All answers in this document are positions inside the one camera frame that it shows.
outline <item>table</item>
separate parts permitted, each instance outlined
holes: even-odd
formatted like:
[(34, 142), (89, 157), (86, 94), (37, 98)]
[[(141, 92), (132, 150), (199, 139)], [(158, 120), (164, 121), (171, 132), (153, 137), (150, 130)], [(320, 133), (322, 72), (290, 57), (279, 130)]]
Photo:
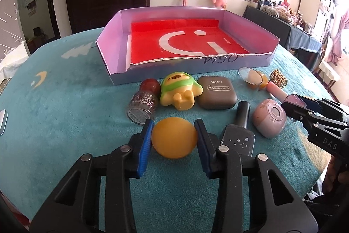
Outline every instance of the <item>table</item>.
[[(139, 83), (112, 85), (95, 46), (101, 31), (78, 33), (39, 48), (0, 96), (0, 106), (9, 114), (0, 136), (0, 189), (29, 219), (80, 155), (108, 154), (141, 130), (125, 112)], [(286, 92), (330, 98), (319, 81), (281, 46), (271, 65), (260, 70), (270, 74), (275, 68), (289, 79)], [(235, 73), (212, 75), (232, 79)], [(267, 98), (270, 94), (259, 92), (251, 112)], [(184, 112), (161, 107), (156, 121), (179, 116), (193, 123), (202, 118), (207, 130), (219, 135), (233, 121), (235, 112), (236, 107), (205, 111), (195, 105)], [(262, 137), (251, 122), (248, 128), (256, 134), (254, 155), (266, 153), (304, 196), (324, 170), (329, 155), (307, 141), (300, 122), (287, 119), (285, 129), (274, 139)], [(196, 149), (180, 160), (165, 159), (152, 150), (143, 178), (132, 179), (130, 186), (138, 232), (210, 232), (218, 180), (206, 178)], [(103, 224), (103, 211), (100, 218)]]
[(243, 17), (258, 24), (280, 38), (279, 44), (285, 49), (303, 49), (308, 52), (321, 52), (322, 43), (304, 31), (277, 19), (261, 10), (247, 6)]

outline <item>metal screw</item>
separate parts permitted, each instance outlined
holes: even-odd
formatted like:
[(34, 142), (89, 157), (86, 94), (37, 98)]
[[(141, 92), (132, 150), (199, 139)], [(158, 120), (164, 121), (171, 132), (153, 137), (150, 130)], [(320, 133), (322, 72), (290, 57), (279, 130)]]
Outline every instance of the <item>metal screw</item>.
[(130, 147), (130, 145), (125, 144), (125, 145), (120, 147), (120, 150), (121, 150), (121, 152), (129, 152), (131, 150), (131, 147)]
[(267, 161), (268, 160), (268, 156), (264, 153), (261, 153), (258, 155), (258, 159), (261, 161)]
[(82, 161), (89, 161), (89, 160), (91, 159), (91, 157), (92, 157), (91, 154), (86, 153), (86, 154), (83, 154), (83, 155), (81, 156), (81, 160), (82, 160)]
[(228, 152), (229, 147), (227, 147), (226, 145), (220, 145), (220, 146), (218, 147), (218, 150), (219, 150), (220, 152)]

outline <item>glitter bottle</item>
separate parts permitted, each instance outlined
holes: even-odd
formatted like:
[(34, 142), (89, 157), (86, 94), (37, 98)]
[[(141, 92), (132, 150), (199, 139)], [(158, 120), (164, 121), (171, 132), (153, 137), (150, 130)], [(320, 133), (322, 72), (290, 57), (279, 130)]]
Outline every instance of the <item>glitter bottle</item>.
[(133, 95), (131, 102), (128, 104), (128, 118), (139, 125), (144, 125), (147, 119), (154, 120), (155, 109), (159, 104), (158, 97), (160, 92), (160, 84), (155, 79), (143, 81), (141, 90)]

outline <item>person's hand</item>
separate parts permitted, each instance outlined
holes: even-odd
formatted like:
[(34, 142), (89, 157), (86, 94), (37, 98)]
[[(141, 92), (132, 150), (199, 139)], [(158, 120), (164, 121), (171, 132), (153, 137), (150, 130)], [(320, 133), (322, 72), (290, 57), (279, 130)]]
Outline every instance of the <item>person's hand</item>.
[[(323, 193), (329, 193), (333, 189), (333, 183), (336, 180), (338, 174), (338, 167), (336, 167), (336, 163), (338, 162), (337, 158), (334, 156), (331, 157), (329, 165), (327, 167), (327, 172), (325, 175), (325, 179), (322, 183), (322, 191)], [(342, 172), (338, 175), (338, 182), (342, 184), (349, 184), (349, 171)]]

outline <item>pink curtain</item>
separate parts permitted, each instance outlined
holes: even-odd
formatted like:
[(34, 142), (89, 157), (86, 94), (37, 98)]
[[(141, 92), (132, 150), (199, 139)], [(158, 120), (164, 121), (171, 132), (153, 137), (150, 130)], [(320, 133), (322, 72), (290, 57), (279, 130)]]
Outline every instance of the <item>pink curtain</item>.
[(342, 16), (339, 24), (338, 33), (333, 39), (333, 48), (327, 59), (327, 62), (333, 62), (334, 64), (342, 58), (343, 48), (341, 43), (341, 35), (344, 29), (349, 29), (349, 10)]

